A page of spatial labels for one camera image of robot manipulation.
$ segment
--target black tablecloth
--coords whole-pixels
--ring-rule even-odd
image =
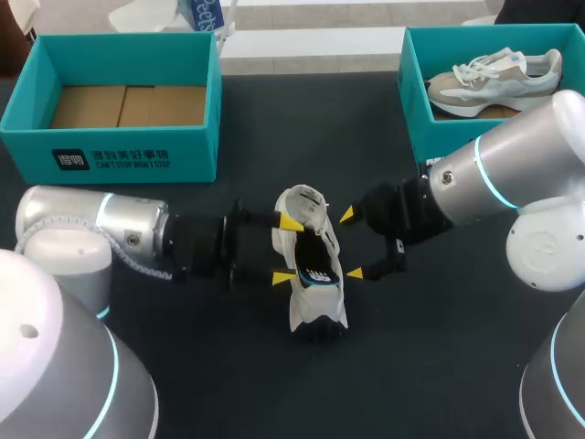
[[[0,88],[5,102],[12,84]],[[234,198],[271,209],[305,183],[337,223],[381,180],[415,175],[396,76],[388,73],[224,78],[218,179],[212,185],[107,188],[166,200],[174,212],[224,213]],[[15,244],[26,185],[0,147],[0,247]],[[120,264],[109,327],[156,383],[157,437],[524,438],[522,371],[576,297],[523,285],[505,259],[512,215],[452,230],[409,252],[409,272],[346,281],[350,334],[294,341],[286,287],[212,281],[172,285]],[[336,227],[348,271],[381,240]],[[249,262],[279,263],[270,233],[251,230]]]

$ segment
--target blue led ring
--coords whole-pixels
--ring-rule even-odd
[[[95,432],[98,431],[100,428],[101,423],[103,422],[103,418],[105,418],[108,410],[110,410],[110,406],[112,405],[113,394],[116,392],[116,386],[118,384],[118,372],[120,371],[120,362],[118,360],[118,348],[116,347],[116,342],[113,339],[112,333],[110,329],[107,327],[106,331],[108,331],[108,336],[110,336],[110,341],[112,343],[112,350],[113,350],[113,373],[112,373],[112,383],[110,384],[110,390],[108,391],[108,396],[106,397],[106,401],[101,407],[100,414],[96,418],[95,422],[89,429],[89,431],[83,436],[83,439],[91,439]]]
[[[482,136],[480,135],[477,139],[475,139],[475,148],[474,148],[475,163],[477,164],[477,168],[479,169],[479,173],[482,175],[482,178],[484,179],[485,184],[489,187],[489,189],[492,191],[492,193],[495,195],[495,197],[497,199],[499,199],[504,205],[508,206],[509,208],[518,209],[517,205],[509,202],[507,199],[505,199],[502,196],[502,194],[500,194],[498,192],[498,190],[495,188],[495,186],[490,181],[490,178],[487,176],[487,172],[485,172],[484,164],[482,163],[482,158],[479,155],[479,139],[481,137]]]
[[[103,311],[99,312],[95,316],[98,317],[98,320],[102,320],[104,317],[106,317],[108,315],[108,313],[110,313],[110,306],[109,305],[106,306]]]
[[[573,413],[573,416],[575,416],[575,418],[577,418],[577,421],[579,421],[581,426],[585,428],[585,420],[581,417],[579,412],[577,412],[575,406],[570,402],[569,397],[565,392],[565,389],[563,389],[563,386],[560,383],[560,378],[558,377],[557,372],[557,363],[555,362],[555,342],[557,341],[557,332],[558,328],[560,327],[560,324],[563,322],[566,316],[567,315],[564,315],[563,318],[560,319],[560,321],[557,324],[557,327],[555,327],[555,332],[552,335],[552,341],[550,342],[550,365],[552,367],[552,376],[554,377],[555,382],[557,383],[558,392],[560,393],[560,396],[567,404],[567,407],[569,407],[570,412]]]

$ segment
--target open cardboard box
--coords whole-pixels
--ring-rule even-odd
[[[206,87],[63,87],[50,128],[202,125]]]
[[[28,184],[211,182],[212,32],[41,35],[0,122]]]

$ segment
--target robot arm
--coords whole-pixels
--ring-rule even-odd
[[[585,282],[576,259],[585,247],[578,245],[585,235],[583,121],[585,98],[560,91],[437,161],[428,175],[372,189],[341,223],[364,219],[386,237],[387,256],[348,275],[376,280],[403,271],[405,246],[517,209],[507,254],[520,279],[548,291]]]
[[[239,201],[225,216],[171,215],[160,200],[36,186],[18,206],[16,251],[27,253],[31,238],[43,229],[86,230],[104,237],[134,270],[163,279],[184,281],[189,275],[211,277],[217,271],[230,282],[269,276],[276,284],[275,279],[293,278],[288,269],[265,273],[238,261],[238,230],[247,225],[303,230],[284,213],[250,212]],[[172,273],[152,268],[163,260],[170,262]]]

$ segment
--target white sneaker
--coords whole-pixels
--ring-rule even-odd
[[[304,232],[272,229],[272,247],[297,272],[291,280],[291,331],[309,326],[322,333],[325,326],[339,335],[348,328],[344,278],[323,195],[298,185],[282,192],[275,209],[304,225]]]
[[[460,117],[475,117],[490,105],[522,112],[554,93],[561,69],[562,57],[554,48],[535,57],[504,48],[435,76],[426,83],[427,93],[437,108]]]

